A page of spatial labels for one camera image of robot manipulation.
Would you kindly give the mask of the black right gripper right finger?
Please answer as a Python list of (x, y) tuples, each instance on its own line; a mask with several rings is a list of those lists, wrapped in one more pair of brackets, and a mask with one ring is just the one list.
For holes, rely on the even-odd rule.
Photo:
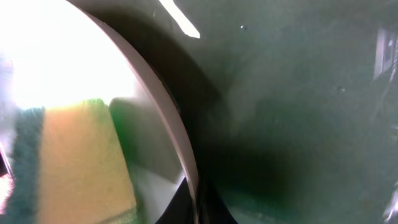
[(199, 224), (238, 224), (215, 186), (206, 179), (199, 185), (198, 221)]

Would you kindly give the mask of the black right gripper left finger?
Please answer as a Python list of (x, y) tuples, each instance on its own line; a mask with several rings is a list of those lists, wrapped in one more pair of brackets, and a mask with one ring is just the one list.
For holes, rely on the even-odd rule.
[(193, 203), (186, 178), (155, 224), (194, 224)]

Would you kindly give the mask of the yellow green sponge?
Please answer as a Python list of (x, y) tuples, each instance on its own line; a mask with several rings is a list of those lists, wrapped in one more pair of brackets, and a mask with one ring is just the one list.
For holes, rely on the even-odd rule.
[(137, 223), (134, 188), (107, 104), (18, 110), (4, 223)]

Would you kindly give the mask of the white plate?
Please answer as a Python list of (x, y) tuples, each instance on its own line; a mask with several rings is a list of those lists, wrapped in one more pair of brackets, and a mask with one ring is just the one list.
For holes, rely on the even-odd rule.
[(134, 188), (137, 223), (156, 223), (186, 178), (198, 222), (198, 172), (180, 115), (153, 68), (109, 25), (67, 1), (1, 2), (1, 222), (12, 193), (18, 110), (101, 99)]

